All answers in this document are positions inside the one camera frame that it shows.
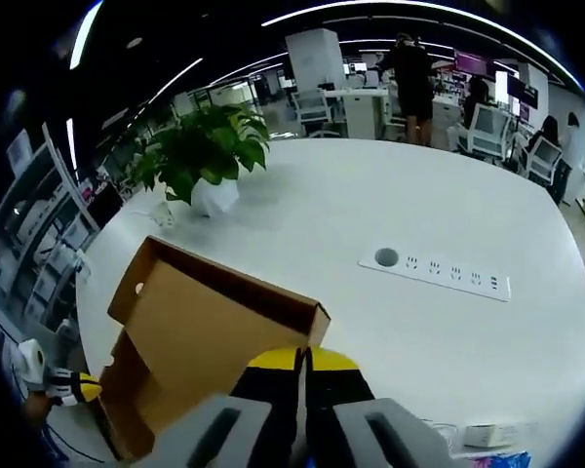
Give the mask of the person's left hand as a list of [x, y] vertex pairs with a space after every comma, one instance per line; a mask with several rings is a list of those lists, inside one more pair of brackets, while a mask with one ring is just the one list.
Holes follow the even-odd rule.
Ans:
[[30, 426], [40, 431], [53, 408], [53, 402], [45, 392], [30, 392], [22, 404], [22, 411]]

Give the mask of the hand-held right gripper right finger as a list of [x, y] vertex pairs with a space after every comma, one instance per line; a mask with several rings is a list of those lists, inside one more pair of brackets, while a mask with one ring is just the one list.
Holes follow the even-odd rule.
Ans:
[[305, 434], [316, 467], [459, 467], [436, 429], [376, 398], [358, 365], [313, 346], [305, 355]]

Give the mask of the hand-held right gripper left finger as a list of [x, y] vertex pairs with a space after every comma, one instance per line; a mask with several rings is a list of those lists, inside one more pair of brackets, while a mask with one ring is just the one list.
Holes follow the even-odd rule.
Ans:
[[228, 395], [212, 395], [156, 437], [150, 467], [286, 467], [296, 437], [303, 350], [248, 362]]

